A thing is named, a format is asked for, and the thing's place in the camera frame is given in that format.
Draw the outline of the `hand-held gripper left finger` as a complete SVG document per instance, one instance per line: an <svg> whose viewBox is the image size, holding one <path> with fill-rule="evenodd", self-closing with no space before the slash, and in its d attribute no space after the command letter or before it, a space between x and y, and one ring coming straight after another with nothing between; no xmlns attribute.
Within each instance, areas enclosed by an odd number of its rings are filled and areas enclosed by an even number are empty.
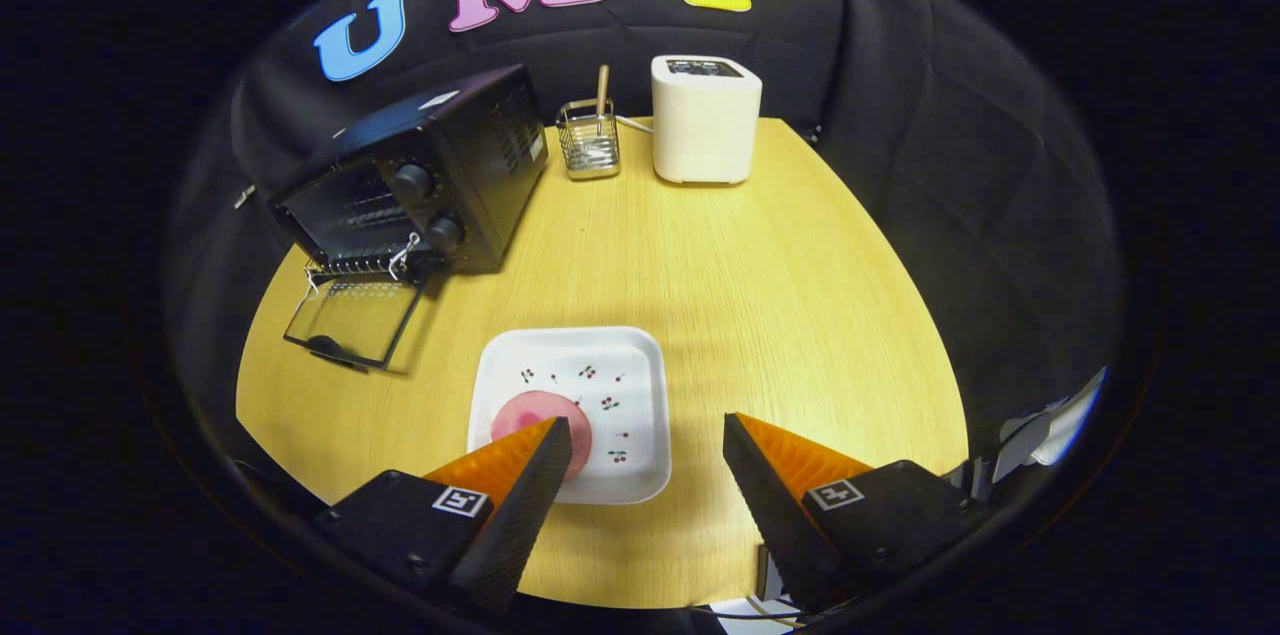
<svg viewBox="0 0 1280 635"><path fill-rule="evenodd" d="M387 470L316 515L312 527L415 597L500 615L572 453L568 420L544 419L422 476Z"/></svg>

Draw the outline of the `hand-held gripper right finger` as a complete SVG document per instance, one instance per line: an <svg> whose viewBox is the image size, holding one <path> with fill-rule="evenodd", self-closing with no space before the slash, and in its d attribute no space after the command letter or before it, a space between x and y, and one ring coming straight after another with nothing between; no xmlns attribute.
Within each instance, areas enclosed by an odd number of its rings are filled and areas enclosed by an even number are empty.
<svg viewBox="0 0 1280 635"><path fill-rule="evenodd" d="M911 577L993 516L910 460L870 467L745 414L727 414L723 458L803 609L831 609Z"/></svg>

